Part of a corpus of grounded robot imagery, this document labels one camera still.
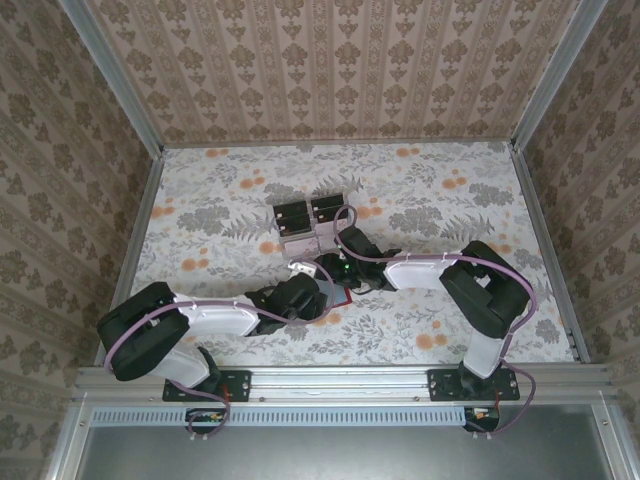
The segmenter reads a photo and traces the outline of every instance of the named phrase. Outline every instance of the small object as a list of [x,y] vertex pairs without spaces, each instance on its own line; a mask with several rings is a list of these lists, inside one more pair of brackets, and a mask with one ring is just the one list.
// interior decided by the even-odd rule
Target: small object
[[[344,205],[344,196],[339,193],[330,197],[316,198],[311,200],[311,210],[318,223],[333,222],[336,212]],[[347,218],[349,212],[345,209],[340,213],[339,218]]]
[[306,213],[296,215],[295,217],[276,218],[276,223],[280,228],[281,237],[288,237],[311,231],[311,219]]
[[500,412],[497,408],[469,408],[464,409],[464,418],[467,421],[464,428],[467,432],[493,432],[498,428]]
[[[320,291],[324,293],[328,299],[329,296],[331,295],[329,282],[325,280],[318,280],[318,279],[315,279],[315,280],[318,286],[320,287]],[[349,289],[347,289],[346,287],[334,284],[333,292],[334,292],[333,308],[349,305],[352,302],[351,294],[349,293]]]
[[275,205],[273,213],[281,237],[311,231],[311,218],[304,200]]

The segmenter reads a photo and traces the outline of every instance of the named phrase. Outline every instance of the patterned wall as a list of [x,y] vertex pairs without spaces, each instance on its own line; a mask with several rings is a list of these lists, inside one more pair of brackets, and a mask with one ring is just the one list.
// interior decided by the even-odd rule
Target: patterned wall
[[165,143],[510,136],[578,0],[89,0]]
[[0,2],[0,478],[55,445],[149,167],[57,2]]
[[525,154],[591,354],[612,364],[640,440],[639,1],[609,1]]

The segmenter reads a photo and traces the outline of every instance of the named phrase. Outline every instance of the black mounting bracket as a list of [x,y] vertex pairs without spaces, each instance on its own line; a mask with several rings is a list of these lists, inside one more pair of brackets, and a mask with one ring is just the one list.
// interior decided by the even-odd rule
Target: black mounting bracket
[[499,368],[489,378],[481,380],[480,388],[473,394],[463,386],[459,368],[428,370],[427,381],[432,402],[520,400],[516,374],[508,368]]
[[[220,380],[213,392],[229,402],[248,402],[251,393],[251,370],[221,370]],[[164,402],[211,402],[211,399],[199,395],[190,395],[178,389],[168,380],[162,391]]]

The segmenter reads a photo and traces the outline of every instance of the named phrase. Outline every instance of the gray leaf pattern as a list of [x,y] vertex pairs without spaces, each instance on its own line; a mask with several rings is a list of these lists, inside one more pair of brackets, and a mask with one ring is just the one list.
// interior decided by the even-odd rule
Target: gray leaf pattern
[[488,207],[491,204],[506,205],[513,203],[513,195],[506,190],[492,187],[484,183],[474,183],[469,186],[469,193],[475,193],[473,200],[481,207]]
[[[509,358],[572,360],[531,221],[517,201],[506,144],[254,146],[163,155],[134,291],[164,280],[176,292],[226,297],[285,280],[286,252],[271,205],[340,192],[357,208],[358,227],[383,251],[454,252],[472,239],[489,244],[532,282],[541,302],[530,328],[514,337]],[[19,259],[6,262],[13,272],[7,280],[24,283],[32,275]],[[197,341],[227,366],[429,364],[458,363],[470,333],[445,292],[404,290],[354,296],[307,327]],[[60,369],[48,355],[32,357],[29,365],[41,372]]]
[[467,214],[466,217],[467,218],[463,218],[454,215],[453,218],[447,222],[440,236],[463,242],[478,240],[482,238],[483,235],[495,230],[489,219],[483,218],[482,215],[478,215],[476,218],[473,215]]
[[437,235],[440,226],[435,220],[442,220],[442,214],[436,207],[407,208],[404,213],[394,213],[389,217],[389,226],[403,233],[420,232],[425,237]]

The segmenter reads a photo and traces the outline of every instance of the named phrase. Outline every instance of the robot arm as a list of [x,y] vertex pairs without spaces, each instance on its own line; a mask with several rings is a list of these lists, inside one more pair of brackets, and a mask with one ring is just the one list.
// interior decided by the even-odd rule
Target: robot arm
[[[423,260],[412,259],[410,254],[399,250],[383,254],[355,226],[342,230],[340,239],[351,252],[371,258],[393,257],[398,262],[364,262],[345,251],[341,256],[325,255],[325,258],[316,259],[324,264],[332,277],[335,272],[336,283],[358,288],[361,282],[366,282],[372,288],[382,290],[446,290],[473,327],[471,342],[461,364],[461,377],[469,378],[471,384],[475,379],[484,380],[493,374],[500,364],[509,329],[529,302],[528,293],[518,282],[493,268],[445,259],[444,255],[438,260]],[[515,272],[500,255],[480,241],[469,243],[461,254],[488,260]]]
[[318,284],[306,274],[221,299],[175,294],[165,282],[155,282],[109,312],[97,330],[109,351],[144,315],[172,303],[192,304],[169,310],[136,330],[113,356],[111,368],[121,381],[155,375],[213,393],[220,374],[209,352],[193,345],[196,337],[221,333],[268,335],[284,326],[242,305],[288,319],[312,320],[322,313],[326,301]]
[[[498,368],[511,324],[522,314],[529,296],[508,275],[475,263],[439,259],[412,259],[400,250],[382,253],[356,227],[340,232],[340,239],[354,253],[370,258],[397,258],[397,262],[364,262],[343,252],[316,259],[332,280],[348,288],[366,282],[371,288],[402,290],[427,288],[446,290],[473,326],[471,342],[460,367],[463,387],[481,388],[479,382]],[[482,242],[471,242],[462,254],[489,260],[513,270]],[[118,339],[144,315],[170,303],[192,306],[167,311],[148,322],[122,344],[111,367],[116,378],[133,380],[157,375],[186,387],[212,392],[219,380],[213,358],[203,348],[194,348],[201,335],[267,335],[283,323],[242,307],[242,304],[288,319],[312,320],[326,305],[313,277],[324,275],[300,262],[290,265],[297,274],[275,287],[227,299],[198,299],[174,294],[164,282],[156,282],[112,310],[98,324],[98,333],[109,351]]]

